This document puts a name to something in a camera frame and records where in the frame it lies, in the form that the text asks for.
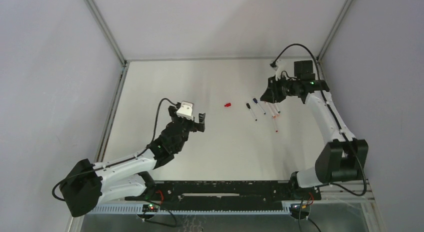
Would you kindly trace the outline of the thin white pen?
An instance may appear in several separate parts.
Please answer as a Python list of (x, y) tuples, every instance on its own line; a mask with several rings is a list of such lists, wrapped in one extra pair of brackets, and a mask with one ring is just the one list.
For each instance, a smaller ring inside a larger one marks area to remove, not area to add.
[(279, 114), (277, 113), (277, 111), (276, 111), (276, 109), (275, 109), (275, 107), (274, 107), (274, 105), (273, 104), (270, 104), (271, 106), (272, 106), (272, 108), (273, 108), (273, 110), (274, 110), (274, 112), (277, 114), (277, 117), (279, 116)]

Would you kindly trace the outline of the white pen blue tip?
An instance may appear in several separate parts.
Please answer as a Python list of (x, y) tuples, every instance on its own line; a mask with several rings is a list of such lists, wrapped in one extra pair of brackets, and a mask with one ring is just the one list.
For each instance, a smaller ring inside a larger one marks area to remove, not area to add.
[(261, 104), (259, 103), (259, 101), (256, 98), (253, 98), (252, 100), (261, 109), (262, 113), (264, 115), (266, 115), (267, 113), (266, 113), (265, 109), (261, 106)]

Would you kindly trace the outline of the white marker green end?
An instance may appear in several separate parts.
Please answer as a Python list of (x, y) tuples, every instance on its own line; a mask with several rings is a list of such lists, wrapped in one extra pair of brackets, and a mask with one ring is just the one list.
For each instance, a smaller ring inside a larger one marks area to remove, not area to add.
[(280, 108), (278, 107), (278, 105), (277, 104), (273, 104), (274, 105), (274, 107), (275, 107), (275, 109), (276, 109), (276, 111), (277, 111), (277, 113), (278, 114), (280, 114), (281, 113), (281, 110), (280, 110)]

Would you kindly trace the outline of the white pen black tip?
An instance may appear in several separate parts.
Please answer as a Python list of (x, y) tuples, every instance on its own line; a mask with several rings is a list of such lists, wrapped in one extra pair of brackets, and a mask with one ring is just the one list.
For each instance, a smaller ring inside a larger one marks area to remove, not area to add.
[(255, 115), (255, 113), (254, 113), (254, 111), (252, 110), (252, 108), (251, 108), (250, 104), (249, 104), (249, 103), (246, 103), (245, 105), (246, 105), (247, 109), (249, 110), (249, 112), (250, 112), (250, 114), (251, 114), (252, 118), (254, 119), (254, 121), (257, 121), (258, 119), (257, 119), (257, 117), (256, 117), (256, 115)]

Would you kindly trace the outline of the white pen red tip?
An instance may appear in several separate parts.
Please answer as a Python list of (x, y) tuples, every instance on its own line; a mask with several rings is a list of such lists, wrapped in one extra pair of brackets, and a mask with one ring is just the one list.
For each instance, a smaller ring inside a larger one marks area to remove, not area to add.
[(273, 123), (273, 128), (274, 128), (275, 132), (278, 133), (279, 129), (278, 129), (278, 125), (277, 125), (277, 122), (276, 122), (276, 118), (272, 119), (272, 123)]

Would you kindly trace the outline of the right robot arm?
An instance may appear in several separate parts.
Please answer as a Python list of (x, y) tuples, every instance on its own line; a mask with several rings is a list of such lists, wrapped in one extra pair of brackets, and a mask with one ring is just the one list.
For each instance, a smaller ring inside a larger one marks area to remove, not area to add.
[(290, 181), (295, 188), (312, 188), (361, 180), (366, 183), (364, 166), (368, 143), (358, 139), (348, 129), (333, 102), (329, 86), (318, 79), (312, 60), (296, 61), (294, 76), (287, 75), (286, 62), (277, 60), (270, 66), (275, 75), (267, 80), (267, 88), (260, 97), (262, 102), (280, 103), (287, 97), (297, 97), (306, 105), (321, 132), (324, 148), (309, 169), (296, 171)]

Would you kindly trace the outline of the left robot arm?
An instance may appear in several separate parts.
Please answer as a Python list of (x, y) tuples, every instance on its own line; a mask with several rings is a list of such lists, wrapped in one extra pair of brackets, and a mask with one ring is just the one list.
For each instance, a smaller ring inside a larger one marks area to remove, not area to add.
[(171, 117), (160, 135), (145, 149), (107, 162), (80, 160), (58, 183), (71, 216), (80, 217), (97, 205), (124, 197), (134, 197), (153, 190), (149, 171), (172, 161), (182, 151), (191, 132), (205, 131), (205, 113), (193, 116), (193, 105), (186, 101), (168, 108)]

